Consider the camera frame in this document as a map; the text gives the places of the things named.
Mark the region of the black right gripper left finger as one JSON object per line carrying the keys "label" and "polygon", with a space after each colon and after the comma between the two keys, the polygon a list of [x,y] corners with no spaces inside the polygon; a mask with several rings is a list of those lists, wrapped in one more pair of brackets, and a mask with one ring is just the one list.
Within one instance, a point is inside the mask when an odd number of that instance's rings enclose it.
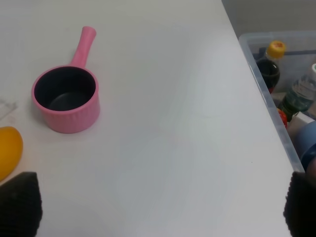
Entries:
{"label": "black right gripper left finger", "polygon": [[34,237],[42,219],[42,200],[35,172],[22,172],[0,186],[0,235]]}

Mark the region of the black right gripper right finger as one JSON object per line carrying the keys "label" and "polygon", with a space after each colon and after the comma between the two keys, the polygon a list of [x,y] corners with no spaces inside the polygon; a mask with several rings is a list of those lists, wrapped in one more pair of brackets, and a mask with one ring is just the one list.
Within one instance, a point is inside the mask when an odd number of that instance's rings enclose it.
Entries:
{"label": "black right gripper right finger", "polygon": [[293,172],[283,216],[293,237],[316,235],[316,179]]}

